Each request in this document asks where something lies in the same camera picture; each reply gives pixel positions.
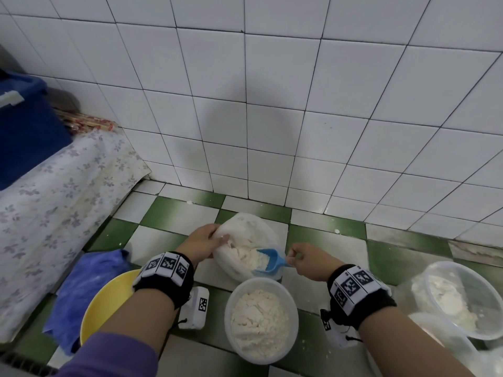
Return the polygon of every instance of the yellow bowl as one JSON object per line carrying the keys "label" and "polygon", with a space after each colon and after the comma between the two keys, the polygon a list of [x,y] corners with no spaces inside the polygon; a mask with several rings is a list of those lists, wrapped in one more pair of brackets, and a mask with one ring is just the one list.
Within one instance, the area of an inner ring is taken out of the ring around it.
{"label": "yellow bowl", "polygon": [[131,285],[139,270],[131,270],[113,278],[92,299],[80,326],[80,343],[95,333],[115,311],[133,295]]}

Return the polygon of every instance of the white plastic bag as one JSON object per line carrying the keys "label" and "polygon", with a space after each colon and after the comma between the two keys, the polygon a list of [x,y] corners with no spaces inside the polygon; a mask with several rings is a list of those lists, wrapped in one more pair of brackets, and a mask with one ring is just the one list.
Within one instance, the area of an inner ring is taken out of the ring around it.
{"label": "white plastic bag", "polygon": [[[276,233],[260,217],[248,213],[238,213],[227,222],[224,222],[213,237],[230,235],[234,246],[253,246],[258,249],[275,249],[285,258],[285,249],[281,249]],[[283,272],[279,269],[274,275],[264,274],[259,271],[247,269],[241,260],[230,251],[230,246],[225,244],[213,252],[213,257],[218,265],[234,280],[245,280],[262,276],[278,280]]]}

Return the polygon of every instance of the white tiled wall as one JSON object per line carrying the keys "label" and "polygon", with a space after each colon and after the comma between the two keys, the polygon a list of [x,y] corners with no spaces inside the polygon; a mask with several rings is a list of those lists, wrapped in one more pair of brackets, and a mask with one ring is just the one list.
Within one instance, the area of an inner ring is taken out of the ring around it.
{"label": "white tiled wall", "polygon": [[0,66],[117,121],[154,179],[503,246],[502,15],[503,0],[0,0]]}

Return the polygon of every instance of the blue cloth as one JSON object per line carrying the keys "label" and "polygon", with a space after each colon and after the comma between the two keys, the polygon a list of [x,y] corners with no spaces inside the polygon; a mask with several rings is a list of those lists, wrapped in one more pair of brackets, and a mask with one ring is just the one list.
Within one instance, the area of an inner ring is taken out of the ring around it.
{"label": "blue cloth", "polygon": [[52,336],[67,355],[79,340],[80,324],[92,298],[110,280],[129,271],[127,255],[121,249],[85,253],[61,285],[42,332]]}

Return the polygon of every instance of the blue plastic box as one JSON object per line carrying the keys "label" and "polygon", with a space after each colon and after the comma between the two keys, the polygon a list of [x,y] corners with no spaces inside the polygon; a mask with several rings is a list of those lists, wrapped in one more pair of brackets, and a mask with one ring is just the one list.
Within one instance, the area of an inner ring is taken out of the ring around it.
{"label": "blue plastic box", "polygon": [[0,80],[0,190],[72,142],[44,98],[46,83],[7,73]]}

